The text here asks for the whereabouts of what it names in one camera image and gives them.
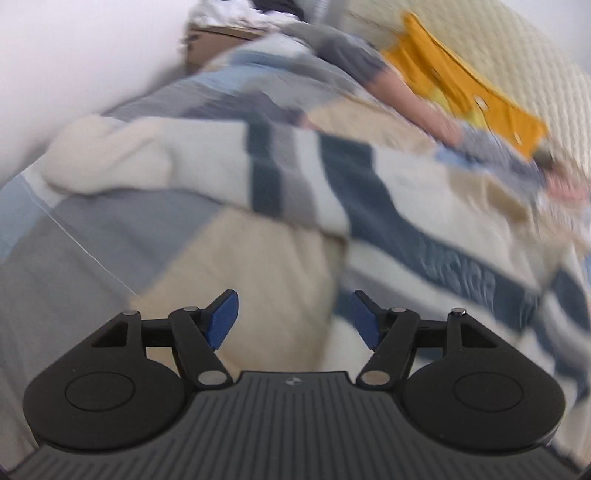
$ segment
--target cream quilted fabric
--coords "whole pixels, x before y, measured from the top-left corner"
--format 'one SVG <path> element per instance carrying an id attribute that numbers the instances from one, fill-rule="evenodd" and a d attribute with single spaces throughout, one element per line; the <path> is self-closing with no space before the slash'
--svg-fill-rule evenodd
<path id="1" fill-rule="evenodd" d="M 383 47 L 404 10 L 546 121 L 557 158 L 591 179 L 591 77 L 543 33 L 499 0 L 351 0 L 345 30 Z"/>

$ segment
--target yellow shirt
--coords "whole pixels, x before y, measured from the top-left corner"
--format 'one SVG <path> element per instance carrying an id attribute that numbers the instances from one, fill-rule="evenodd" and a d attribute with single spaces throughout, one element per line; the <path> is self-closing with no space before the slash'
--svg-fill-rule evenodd
<path id="1" fill-rule="evenodd" d="M 505 138 L 522 155 L 531 157 L 548 134 L 546 124 L 480 79 L 416 15 L 406 12 L 404 24 L 407 33 L 382 55 L 404 75 L 411 90 L 474 127 Z"/>

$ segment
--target white wall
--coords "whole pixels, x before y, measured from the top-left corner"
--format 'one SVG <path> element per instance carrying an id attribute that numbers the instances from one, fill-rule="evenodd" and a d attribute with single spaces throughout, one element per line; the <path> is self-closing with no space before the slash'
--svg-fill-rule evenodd
<path id="1" fill-rule="evenodd" d="M 170 80 L 196 0 L 0 0 L 0 186 L 64 124 Z"/>
<path id="2" fill-rule="evenodd" d="M 591 74 L 591 1 L 502 0 Z"/>

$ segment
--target metal pin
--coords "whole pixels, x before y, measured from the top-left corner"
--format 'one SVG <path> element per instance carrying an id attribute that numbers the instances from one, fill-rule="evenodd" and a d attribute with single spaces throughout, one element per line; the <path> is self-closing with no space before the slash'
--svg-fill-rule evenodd
<path id="1" fill-rule="evenodd" d="M 390 375 L 381 370 L 370 370 L 361 375 L 361 381 L 366 385 L 379 387 L 385 385 L 390 381 Z"/>
<path id="2" fill-rule="evenodd" d="M 206 370 L 205 372 L 201 372 L 197 377 L 199 383 L 202 385 L 207 385 L 208 387 L 222 385 L 227 379 L 228 377 L 226 374 L 224 372 L 220 372 L 219 370 Z"/>

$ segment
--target black cloth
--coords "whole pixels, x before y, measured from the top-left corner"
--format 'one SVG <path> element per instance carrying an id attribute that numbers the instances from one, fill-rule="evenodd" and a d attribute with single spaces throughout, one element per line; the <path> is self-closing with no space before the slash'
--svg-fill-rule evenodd
<path id="1" fill-rule="evenodd" d="M 261 12 L 283 12 L 292 14 L 305 22 L 304 11 L 296 5 L 294 0 L 254 0 L 255 8 Z"/>

